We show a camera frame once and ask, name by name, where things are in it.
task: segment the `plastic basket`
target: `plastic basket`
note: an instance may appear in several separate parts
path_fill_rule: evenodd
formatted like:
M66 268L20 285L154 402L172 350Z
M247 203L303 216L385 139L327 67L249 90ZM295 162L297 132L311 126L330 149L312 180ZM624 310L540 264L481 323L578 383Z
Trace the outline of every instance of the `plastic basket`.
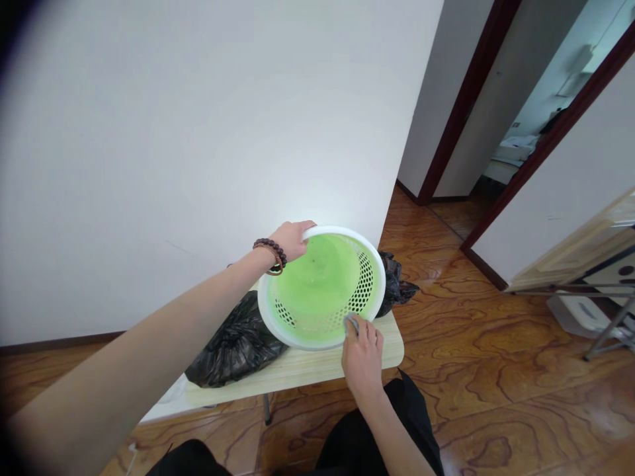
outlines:
M347 228L307 230L306 255L286 265L281 276L265 275L258 306L271 333L303 350L325 350L344 342L344 316L372 321L384 299L386 274L377 250Z

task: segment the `black garbage bag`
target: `black garbage bag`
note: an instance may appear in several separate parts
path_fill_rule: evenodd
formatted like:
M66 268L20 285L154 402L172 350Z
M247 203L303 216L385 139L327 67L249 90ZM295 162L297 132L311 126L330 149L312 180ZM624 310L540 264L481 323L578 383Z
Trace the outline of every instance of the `black garbage bag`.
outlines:
M393 258L392 253L379 252L379 256L384 262L386 269L386 293L384 301L379 308L376 317L383 317L392 309L395 304L405 304L419 291L419 286L408 281L400 281L402 277L402 266Z
M249 291L185 371L199 387L222 387L267 367L287 348L268 330Z

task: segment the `tabletop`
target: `tabletop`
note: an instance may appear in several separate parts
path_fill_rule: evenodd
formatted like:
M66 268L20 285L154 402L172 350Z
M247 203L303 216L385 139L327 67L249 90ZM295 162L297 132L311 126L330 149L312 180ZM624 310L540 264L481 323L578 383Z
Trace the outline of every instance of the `tabletop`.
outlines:
M373 324L384 335L382 368L398 366L403 360L403 339L392 311ZM200 388L182 375L141 423L200 407L341 378L344 376L341 359L341 347L317 352L288 348L268 367L214 389Z

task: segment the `cable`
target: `cable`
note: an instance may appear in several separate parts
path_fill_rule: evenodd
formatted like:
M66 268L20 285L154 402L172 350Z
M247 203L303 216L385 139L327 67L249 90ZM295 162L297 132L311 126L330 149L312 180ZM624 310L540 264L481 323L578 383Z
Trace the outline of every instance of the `cable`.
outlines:
M130 444L130 446L128 446L128 449L134 453L134 455L132 456L132 461L130 462L130 466L128 466L128 470L126 471L126 476L130 476L130 472L132 471L132 466L134 465L134 460L137 458L137 454L139 453L139 450L137 450L137 443L132 442L132 444Z

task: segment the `glossy wood-pattern floor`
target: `glossy wood-pattern floor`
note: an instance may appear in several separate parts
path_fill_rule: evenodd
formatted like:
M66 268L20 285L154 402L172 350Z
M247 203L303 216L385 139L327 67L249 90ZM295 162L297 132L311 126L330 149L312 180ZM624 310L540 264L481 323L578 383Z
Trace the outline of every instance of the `glossy wood-pattern floor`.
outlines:
M467 200L462 202L435 202L428 205L457 235L466 239L485 217L505 187L499 182L481 177Z
M564 332L543 298L500 294L459 245L430 210L395 190L380 248L421 286L394 309L405 341L401 368L426 397L446 474L593 474L612 446L635 434L635 355L584 362L588 340ZM3 359L8 404L19 408L98 348ZM141 475L189 438L205 441L235 475L306 471L355 402L340 379L277 393L272 408L270 427L260 397L140 426L104 474L125 474L132 441L140 448L132 474Z

